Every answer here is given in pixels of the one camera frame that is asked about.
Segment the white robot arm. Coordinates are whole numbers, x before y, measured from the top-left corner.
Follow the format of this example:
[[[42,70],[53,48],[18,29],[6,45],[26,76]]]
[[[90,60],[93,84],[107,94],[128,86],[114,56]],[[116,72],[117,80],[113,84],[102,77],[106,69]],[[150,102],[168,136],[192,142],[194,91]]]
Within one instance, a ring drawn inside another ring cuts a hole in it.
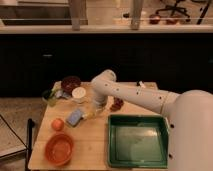
[[[91,87],[96,108],[113,96],[168,118],[168,171],[213,171],[213,94],[178,94],[118,83],[112,70],[94,77]]]

